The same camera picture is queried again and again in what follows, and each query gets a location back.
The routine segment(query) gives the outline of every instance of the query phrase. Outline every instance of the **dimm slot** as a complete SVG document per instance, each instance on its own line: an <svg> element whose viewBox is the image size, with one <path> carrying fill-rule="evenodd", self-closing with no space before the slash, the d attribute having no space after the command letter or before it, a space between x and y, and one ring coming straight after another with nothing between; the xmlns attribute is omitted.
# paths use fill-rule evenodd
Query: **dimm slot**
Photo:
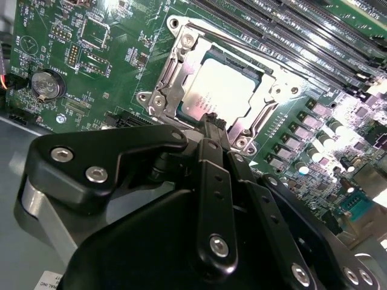
<svg viewBox="0 0 387 290"><path fill-rule="evenodd" d="M385 55L383 52L381 52L375 45L372 43L369 39L361 35L358 31L350 27L344 22L338 21L337 19L333 18L327 11L325 11L323 8L320 8L311 2L306 2L303 0L298 0L300 4L302 4L304 7L308 8L309 10L313 11L315 14L318 14L320 17L324 18L327 22L330 23L330 26L336 27L343 32L343 36L346 34L351 36L356 41L362 43L362 47L354 44L348 39L347 44L351 45L355 50L361 52L365 56L369 55L369 50L373 50L375 53L377 53L379 58L384 58ZM283 0L283 3L290 7L295 12L299 13L302 16L305 16L309 21L313 21L315 24L320 26L322 29L329 33L335 33L332 31L325 23L321 23L318 19L311 19L310 15L306 13L303 9L301 9L297 4L292 2L291 0Z"/></svg>
<svg viewBox="0 0 387 290"><path fill-rule="evenodd" d="M271 43L268 39L263 39L263 35L261 33L258 33L255 29L252 28L251 23L246 21L243 18L238 17L237 15L233 14L230 11L227 11L224 9L224 7L219 6L218 4L214 3L211 4L208 1L203 0L190 0L190 2L194 5L196 5L199 8L202 8L203 10L211 13L215 17L219 18L220 20L224 21L225 23L235 27L240 32L244 33L245 35L251 37L252 39L259 39L262 43L265 45L269 45ZM343 87L346 85L345 83L341 83L339 79L331 76L330 74L325 74L324 72L320 72L313 68L308 60L302 59L298 56L294 56L292 54L286 53L282 50L281 47L278 47L276 44L271 44L271 47L273 47L273 51L277 52L278 54L281 54L283 56L286 56L290 61L306 67L307 70L312 73L313 76L318 76L320 80L325 80L329 85L331 85L335 89L343 89Z"/></svg>
<svg viewBox="0 0 387 290"><path fill-rule="evenodd" d="M273 17L272 12L267 11L265 8L258 5L255 1L252 1L252 0L241 0L241 1L246 3L247 5L251 6L251 8L254 8L257 11L260 11L262 14L265 14L266 16L268 16L270 18ZM286 7L284 8L284 6L279 7L277 4L275 4L272 1L266 0L264 5L269 6L272 10L276 11L277 13L280 13L280 14L284 15L286 18L291 19L291 21L294 22L295 24L297 24L298 26L303 27L307 30L310 30L312 33L321 37L330 46L332 46L333 49L329 49L326 47L321 47L321 48L326 53L330 54L331 56L335 57L336 59L339 59L342 63L344 63L348 67L350 67L356 71L359 70L359 67L357 65L354 65L353 63L351 63L347 60L343 60L342 58L338 58L334 50L338 51L340 54L346 54L347 57L352 57L353 59L355 59L356 62L364 63L367 61L367 59L365 57L363 57L361 54L355 52L354 50L348 48L347 45L345 43L341 42L339 39L336 39L335 37L327 37L325 35L325 33L327 33L326 31L322 31L317 26L308 22L307 19L305 19L303 16L301 16L301 15L298 16L296 13L291 12L290 9L288 9ZM287 29L289 29L290 31L292 31L294 33L298 32L298 31L294 30L294 27L291 24L289 24L285 21L282 21L282 19L280 19L280 18L278 18L278 19L279 19L279 21L281 21L280 24L283 25L284 27L286 27Z"/></svg>
<svg viewBox="0 0 387 290"><path fill-rule="evenodd" d="M292 31L290 31L288 28L284 27L282 29L279 27L279 25L283 26L282 23L270 23L272 19L272 15L269 16L269 19L264 19L264 14L260 13L259 11L255 10L254 7L249 6L248 4L243 4L241 2L245 1L236 1L236 0L226 0L229 4L232 4L234 7L239 9L240 11L244 12L247 16L257 19L260 22L265 23L266 26L268 26L270 29L272 29L274 32L276 32L278 35L284 37L286 36L289 40L291 40L293 43L299 45L303 49L307 50L309 53L314 54L320 60L323 60L325 63L329 64L329 66L333 66L336 70L341 71L342 74L346 74L349 78L353 79L353 76L357 73L356 70L348 67L345 68L339 62L336 60L336 58L332 58L331 56L327 55L325 52L321 51L319 47L315 46L314 43L309 42L309 44L305 43L305 40L301 39L300 37L294 35Z"/></svg>

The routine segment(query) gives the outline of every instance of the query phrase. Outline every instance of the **silver screw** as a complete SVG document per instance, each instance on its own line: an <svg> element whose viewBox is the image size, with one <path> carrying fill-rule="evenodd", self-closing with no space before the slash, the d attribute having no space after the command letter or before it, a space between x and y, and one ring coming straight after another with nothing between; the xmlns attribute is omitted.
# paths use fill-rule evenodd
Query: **silver screw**
<svg viewBox="0 0 387 290"><path fill-rule="evenodd" d="M225 258L229 255L229 246L226 241L218 236L213 236L210 239L211 250L220 258Z"/></svg>
<svg viewBox="0 0 387 290"><path fill-rule="evenodd" d="M74 155L70 150L63 147L58 147L51 151L51 157L57 162L65 163L72 160Z"/></svg>
<svg viewBox="0 0 387 290"><path fill-rule="evenodd" d="M355 273L352 272L351 269L347 268L347 267L344 267L343 268L343 271L344 271L344 274L346 275L346 277L352 282L354 283L355 285L359 285L359 279L357 278L357 276L355 275Z"/></svg>
<svg viewBox="0 0 387 290"><path fill-rule="evenodd" d="M247 140L245 138L240 138L236 141L236 146L238 148L245 148L246 144L247 144Z"/></svg>
<svg viewBox="0 0 387 290"><path fill-rule="evenodd" d="M164 100L163 100L163 97L158 95L155 97L153 103L158 106L158 107L161 107L163 104L164 104Z"/></svg>
<svg viewBox="0 0 387 290"><path fill-rule="evenodd" d="M235 158L236 158L236 160L238 160L239 162L243 162L244 160L243 160L243 157L241 156L241 155L239 155L239 154L235 154Z"/></svg>
<svg viewBox="0 0 387 290"><path fill-rule="evenodd" d="M291 271L293 272L294 277L297 279L298 282L301 283L302 286L309 287L309 276L300 265L293 263L293 265L291 266Z"/></svg>
<svg viewBox="0 0 387 290"><path fill-rule="evenodd" d="M64 116L64 114L59 114L58 116L56 116L56 121L59 124L64 124L64 123L66 123L67 118L66 118L66 116Z"/></svg>
<svg viewBox="0 0 387 290"><path fill-rule="evenodd" d="M183 37L181 38L181 45L189 50L190 48L193 47L193 45L195 44L195 39L192 35L190 34L184 34Z"/></svg>
<svg viewBox="0 0 387 290"><path fill-rule="evenodd" d="M367 284L369 285L374 284L372 278L368 275L366 271L364 271L363 269L359 269L359 272L360 272L360 276L362 276L363 280L366 281Z"/></svg>
<svg viewBox="0 0 387 290"><path fill-rule="evenodd" d="M86 177L91 182L104 183L108 179L108 173L102 167L92 166L86 170Z"/></svg>
<svg viewBox="0 0 387 290"><path fill-rule="evenodd" d="M270 183L273 184L274 186L277 186L277 185L278 185L277 180L275 180L274 178L272 178L272 177L269 176L267 179L268 179L268 180L270 181Z"/></svg>

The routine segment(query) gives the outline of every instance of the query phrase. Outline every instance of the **chip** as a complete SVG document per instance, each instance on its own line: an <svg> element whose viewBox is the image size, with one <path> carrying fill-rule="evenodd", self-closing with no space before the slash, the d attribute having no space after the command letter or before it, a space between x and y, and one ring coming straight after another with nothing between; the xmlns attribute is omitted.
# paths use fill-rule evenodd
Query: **chip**
<svg viewBox="0 0 387 290"><path fill-rule="evenodd" d="M293 131L293 133L302 139L307 139L307 138L312 136L312 133L310 131L308 131L300 126L296 127L296 129Z"/></svg>
<svg viewBox="0 0 387 290"><path fill-rule="evenodd" d="M323 190L326 190L328 187L329 187L328 184L322 182L322 183L320 183L319 186L317 187L317 190L320 190L320 191L322 192Z"/></svg>
<svg viewBox="0 0 387 290"><path fill-rule="evenodd" d="M364 118L365 115L368 113L368 110L366 108L360 107L359 110L355 113L359 118Z"/></svg>
<svg viewBox="0 0 387 290"><path fill-rule="evenodd" d="M322 122L317 120L316 118L313 118L312 116L307 115L303 120L302 124L311 127L313 129L319 128L322 126Z"/></svg>
<svg viewBox="0 0 387 290"><path fill-rule="evenodd" d="M365 147L365 144L361 143L361 142L357 142L354 146L355 149L357 150L363 150Z"/></svg>
<svg viewBox="0 0 387 290"><path fill-rule="evenodd" d="M277 152L277 155L278 155L278 157L289 160L292 156L292 153L289 150L286 150L284 148L280 148Z"/></svg>
<svg viewBox="0 0 387 290"><path fill-rule="evenodd" d="M290 137L286 142L285 145L288 146L290 149L298 149L301 146L301 142L297 141L296 139Z"/></svg>

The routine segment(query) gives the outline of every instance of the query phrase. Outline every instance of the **screw hole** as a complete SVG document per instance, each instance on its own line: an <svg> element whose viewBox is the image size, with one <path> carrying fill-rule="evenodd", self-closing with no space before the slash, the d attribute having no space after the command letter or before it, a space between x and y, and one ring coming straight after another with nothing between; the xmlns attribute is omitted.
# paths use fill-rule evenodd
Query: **screw hole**
<svg viewBox="0 0 387 290"><path fill-rule="evenodd" d="M179 26L179 22L177 21L177 19L172 19L171 20L171 27L177 28L178 26Z"/></svg>
<svg viewBox="0 0 387 290"><path fill-rule="evenodd" d="M221 201L224 199L223 195L220 192L214 192L215 196Z"/></svg>
<svg viewBox="0 0 387 290"><path fill-rule="evenodd" d="M272 218L272 221L275 223L275 224L279 224L279 220L277 219L277 217L275 215L271 215L270 216Z"/></svg>
<svg viewBox="0 0 387 290"><path fill-rule="evenodd" d="M262 199L263 199L264 202L266 202L267 204L270 202L269 198L267 198L266 196L263 196Z"/></svg>

